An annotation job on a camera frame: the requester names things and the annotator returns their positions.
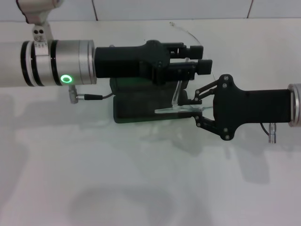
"green led ring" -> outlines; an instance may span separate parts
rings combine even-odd
[[[71,83],[72,82],[72,77],[70,75],[64,74],[61,76],[61,81],[63,83]]]

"white surface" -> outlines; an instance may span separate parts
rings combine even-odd
[[[203,43],[216,77],[230,73],[248,90],[301,82],[300,19],[176,23]],[[96,46],[196,44],[168,21],[52,28],[57,39]],[[26,24],[0,30],[0,41],[31,38]],[[197,77],[189,95],[211,81]],[[118,125],[112,99],[71,105],[67,89],[0,89],[0,226],[301,224],[301,129],[279,124],[278,144],[269,145],[259,125],[241,126],[231,142],[193,119]],[[108,80],[80,89],[110,91]]]
[[[246,18],[252,0],[94,0],[98,20]]]
[[[300,0],[254,0],[249,18],[301,17]]]
[[[63,5],[49,14],[51,21],[94,21],[95,13],[90,0],[65,0]],[[0,21],[25,21],[16,0],[0,1]]]

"robotic arm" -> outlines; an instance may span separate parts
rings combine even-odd
[[[69,86],[71,102],[77,103],[80,95],[75,85],[96,84],[97,78],[139,77],[161,86],[193,80],[195,74],[211,73],[212,61],[202,60],[202,46],[187,48],[183,43],[151,40],[139,47],[95,48],[92,40],[53,40],[46,18],[62,2],[16,0],[27,23],[34,24],[33,41],[0,44],[0,87]],[[185,58],[198,61],[170,63],[171,59]],[[275,143],[276,123],[301,126],[300,93],[300,84],[291,84],[283,90],[242,91],[231,75],[222,75],[197,89],[193,100],[179,102],[179,105],[200,105],[203,98],[214,95],[214,121],[203,117],[202,111],[166,115],[194,117],[198,127],[223,140],[232,140],[242,124],[267,122],[269,141]]]

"white table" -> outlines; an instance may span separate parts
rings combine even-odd
[[[201,41],[217,78],[230,73],[248,90],[301,82],[301,19],[175,23]],[[169,21],[52,29],[96,46],[196,45]],[[32,39],[23,23],[0,31],[0,41]],[[190,97],[212,81],[197,77]],[[109,81],[80,90],[105,95]],[[112,99],[71,105],[66,87],[0,89],[0,226],[300,225],[301,129],[279,124],[277,141],[269,145],[260,125],[224,142],[193,119],[115,124]]]

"black cable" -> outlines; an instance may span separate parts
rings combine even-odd
[[[102,96],[102,95],[93,95],[93,94],[84,94],[84,100],[103,100],[106,98],[109,98],[113,96],[113,93],[110,93],[109,95]]]
[[[265,129],[265,127],[263,126],[263,124],[260,123],[260,125],[261,125],[261,128],[263,129],[263,131],[266,133],[266,135],[269,136],[269,132]]]

